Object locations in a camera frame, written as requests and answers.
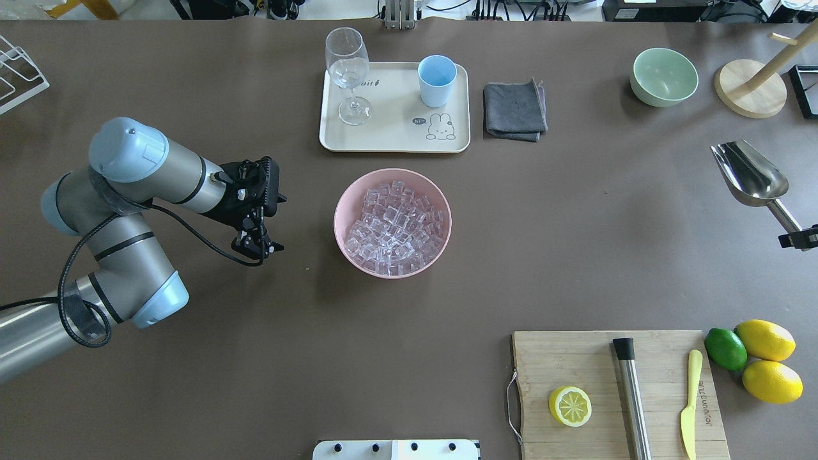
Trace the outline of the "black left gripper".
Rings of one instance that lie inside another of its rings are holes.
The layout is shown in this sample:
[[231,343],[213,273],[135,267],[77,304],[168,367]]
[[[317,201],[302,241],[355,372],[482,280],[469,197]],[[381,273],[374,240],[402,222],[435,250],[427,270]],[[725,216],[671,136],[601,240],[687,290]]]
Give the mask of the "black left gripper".
[[279,192],[278,163],[271,157],[262,157],[227,163],[221,168],[214,174],[214,181],[226,188],[214,207],[214,220],[239,230],[231,248],[251,260],[262,260],[284,250],[284,245],[267,235],[259,243],[249,234],[265,234],[263,219],[274,216],[278,204],[287,201]]

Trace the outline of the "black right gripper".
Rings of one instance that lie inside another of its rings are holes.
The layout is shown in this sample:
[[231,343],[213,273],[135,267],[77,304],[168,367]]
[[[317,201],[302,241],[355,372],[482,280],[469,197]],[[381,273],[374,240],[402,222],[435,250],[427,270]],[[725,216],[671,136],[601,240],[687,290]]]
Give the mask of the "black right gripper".
[[797,232],[791,232],[779,236],[779,244],[782,248],[795,248],[800,250],[810,250],[818,246],[817,233],[818,225]]

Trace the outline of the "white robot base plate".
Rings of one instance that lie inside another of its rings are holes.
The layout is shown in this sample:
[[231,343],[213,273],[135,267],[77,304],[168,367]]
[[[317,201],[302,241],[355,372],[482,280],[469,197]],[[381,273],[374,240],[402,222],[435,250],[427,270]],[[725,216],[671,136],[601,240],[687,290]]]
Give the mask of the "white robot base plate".
[[480,459],[478,440],[325,440],[313,459]]

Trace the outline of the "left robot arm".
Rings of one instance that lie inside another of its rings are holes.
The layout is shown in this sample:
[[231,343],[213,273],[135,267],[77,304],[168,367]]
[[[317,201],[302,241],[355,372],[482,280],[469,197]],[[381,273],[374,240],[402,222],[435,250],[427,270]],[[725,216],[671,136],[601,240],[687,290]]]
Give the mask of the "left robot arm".
[[233,228],[231,253],[206,245],[237,264],[260,266],[282,251],[264,222],[286,202],[279,174],[268,155],[216,165],[132,118],[104,123],[91,140],[88,168],[63,175],[41,198],[46,221],[79,241],[55,291],[2,306],[2,382],[72,346],[105,346],[116,324],[151,326],[188,303],[143,213],[183,219],[155,200]]

